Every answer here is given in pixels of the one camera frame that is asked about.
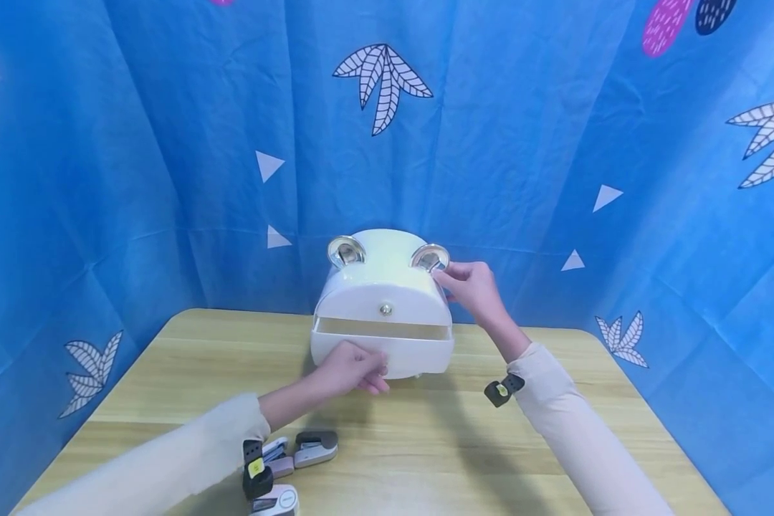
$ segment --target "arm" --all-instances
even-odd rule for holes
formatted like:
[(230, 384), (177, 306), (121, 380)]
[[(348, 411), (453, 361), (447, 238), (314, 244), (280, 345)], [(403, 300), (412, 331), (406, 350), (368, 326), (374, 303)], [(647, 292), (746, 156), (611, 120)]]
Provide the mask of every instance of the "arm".
[(674, 514), (562, 365), (507, 314), (487, 265), (451, 262), (435, 278), (488, 333), (508, 373), (525, 380), (519, 407), (595, 516)]
[(242, 394), (179, 429), (130, 450), (61, 490), (25, 507), (21, 516), (154, 516), (235, 473), (245, 439), (269, 434), (360, 386), (387, 390), (386, 358), (342, 343), (314, 373), (261, 398)]
[[(497, 325), (509, 328), (502, 331)], [(541, 344), (530, 343), (519, 328), (514, 332), (515, 326), (512, 320), (502, 320), (488, 330), (490, 335), (509, 336), (494, 339), (502, 357), (519, 353), (507, 365), (508, 373), (525, 380), (516, 401), (591, 512), (597, 516), (673, 515), (630, 453), (576, 390), (562, 365)]]

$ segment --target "bear ear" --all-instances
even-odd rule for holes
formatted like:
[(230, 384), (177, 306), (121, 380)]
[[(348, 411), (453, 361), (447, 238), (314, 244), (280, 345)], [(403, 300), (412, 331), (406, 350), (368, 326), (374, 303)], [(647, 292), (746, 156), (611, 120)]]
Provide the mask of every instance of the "bear ear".
[(350, 263), (364, 263), (366, 255), (364, 246), (351, 236), (337, 236), (327, 245), (327, 259), (338, 269)]
[(416, 249), (410, 258), (410, 267), (421, 267), (427, 272), (436, 268), (446, 269), (450, 264), (450, 253), (439, 244), (425, 244)]

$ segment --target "wrist strap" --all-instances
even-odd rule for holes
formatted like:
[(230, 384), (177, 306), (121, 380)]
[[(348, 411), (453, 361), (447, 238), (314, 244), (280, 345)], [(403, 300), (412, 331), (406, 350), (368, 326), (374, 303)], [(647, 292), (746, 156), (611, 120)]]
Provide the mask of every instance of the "wrist strap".
[(244, 441), (244, 476), (241, 480), (247, 501), (272, 491), (272, 468), (264, 464), (263, 441)]
[(484, 387), (484, 395), (496, 408), (507, 403), (510, 398), (525, 386), (525, 381), (513, 373), (508, 373), (502, 381), (491, 381)]

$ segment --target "hand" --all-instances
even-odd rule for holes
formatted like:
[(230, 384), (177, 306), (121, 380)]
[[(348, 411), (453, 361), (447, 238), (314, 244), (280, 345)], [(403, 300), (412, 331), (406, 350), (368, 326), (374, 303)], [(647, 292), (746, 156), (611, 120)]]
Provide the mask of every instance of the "hand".
[(387, 374), (387, 355), (359, 348), (354, 343), (343, 340), (311, 376), (316, 388), (327, 397), (342, 396), (356, 387), (369, 391), (373, 395), (389, 391), (383, 375)]
[(450, 292), (447, 299), (464, 306), (479, 326), (485, 328), (509, 317), (496, 288), (494, 273), (487, 263), (450, 262), (444, 271), (434, 271), (434, 279)]

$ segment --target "wooden table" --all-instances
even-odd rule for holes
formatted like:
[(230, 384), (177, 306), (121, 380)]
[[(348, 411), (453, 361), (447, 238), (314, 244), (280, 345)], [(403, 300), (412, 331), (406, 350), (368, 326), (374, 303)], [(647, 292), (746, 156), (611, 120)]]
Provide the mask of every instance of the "wooden table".
[[(310, 324), (308, 316), (223, 310), (175, 316), (20, 507), (242, 391), (263, 394), (295, 380), (312, 365)], [(282, 479), (298, 489), (300, 515), (589, 514), (516, 404), (495, 409), (482, 394), (505, 370), (489, 338), (471, 325), (454, 331), (447, 373), (393, 381), (378, 398), (355, 392), (279, 431), (338, 431), (334, 460)], [(527, 332), (570, 371), (677, 515), (728, 514), (597, 339)], [(171, 512), (246, 513), (237, 474)]]

